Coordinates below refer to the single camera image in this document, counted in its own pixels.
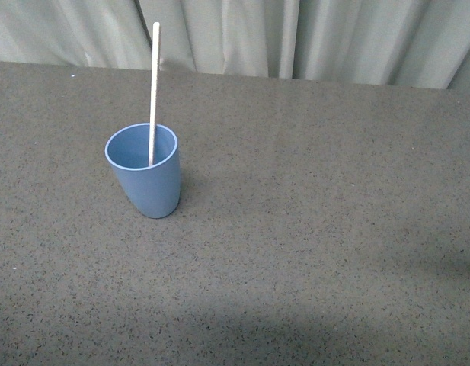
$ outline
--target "speckled countertop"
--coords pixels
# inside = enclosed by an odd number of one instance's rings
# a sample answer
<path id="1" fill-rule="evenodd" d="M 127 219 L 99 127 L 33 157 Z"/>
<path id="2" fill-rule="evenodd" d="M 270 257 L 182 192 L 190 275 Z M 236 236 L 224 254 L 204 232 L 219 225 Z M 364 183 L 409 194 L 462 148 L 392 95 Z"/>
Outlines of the speckled countertop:
<path id="1" fill-rule="evenodd" d="M 0 63 L 0 365 L 470 364 L 470 95 L 161 73 L 151 220 L 149 75 Z"/>

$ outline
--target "curtain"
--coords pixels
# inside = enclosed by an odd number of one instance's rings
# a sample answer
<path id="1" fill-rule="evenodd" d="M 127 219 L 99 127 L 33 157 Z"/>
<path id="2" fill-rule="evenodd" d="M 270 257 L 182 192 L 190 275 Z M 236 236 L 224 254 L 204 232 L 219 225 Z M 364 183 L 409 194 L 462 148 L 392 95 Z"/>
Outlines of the curtain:
<path id="1" fill-rule="evenodd" d="M 470 92 L 470 0 L 0 0 L 0 60 Z"/>

